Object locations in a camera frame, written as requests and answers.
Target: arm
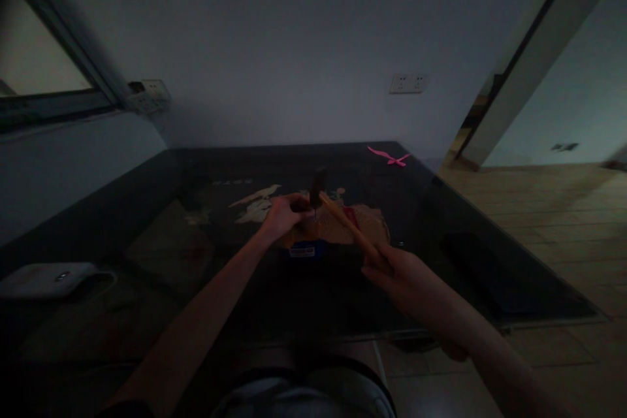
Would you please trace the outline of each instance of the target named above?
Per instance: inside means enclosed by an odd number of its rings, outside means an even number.
[[[294,224],[313,214],[294,213],[299,194],[274,198],[259,231],[174,319],[133,375],[107,404],[140,400],[155,416],[169,416],[213,346],[266,250]]]
[[[382,274],[367,260],[364,275],[402,311],[442,339],[449,356],[463,360],[469,355],[506,417],[569,416],[494,327],[418,257],[389,245],[377,248],[394,268],[394,275]]]

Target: white power bank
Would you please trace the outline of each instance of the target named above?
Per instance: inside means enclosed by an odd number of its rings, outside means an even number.
[[[50,299],[67,296],[98,269],[92,263],[33,263],[0,281],[0,298]]]

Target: tiled floor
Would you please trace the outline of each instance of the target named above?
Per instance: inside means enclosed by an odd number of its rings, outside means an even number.
[[[453,160],[459,144],[440,177],[611,320],[516,330],[508,341],[581,415],[626,416],[627,174],[597,165],[473,172]],[[378,347],[399,416],[501,416],[471,362]]]

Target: hammer head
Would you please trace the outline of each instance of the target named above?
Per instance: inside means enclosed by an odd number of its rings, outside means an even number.
[[[312,188],[309,191],[309,204],[312,208],[318,209],[322,206],[320,199],[320,191],[324,191],[327,187],[327,168],[322,167],[317,170],[313,179]]]

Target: window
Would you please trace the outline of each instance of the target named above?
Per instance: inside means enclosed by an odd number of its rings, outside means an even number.
[[[0,0],[0,132],[117,108],[49,0]]]

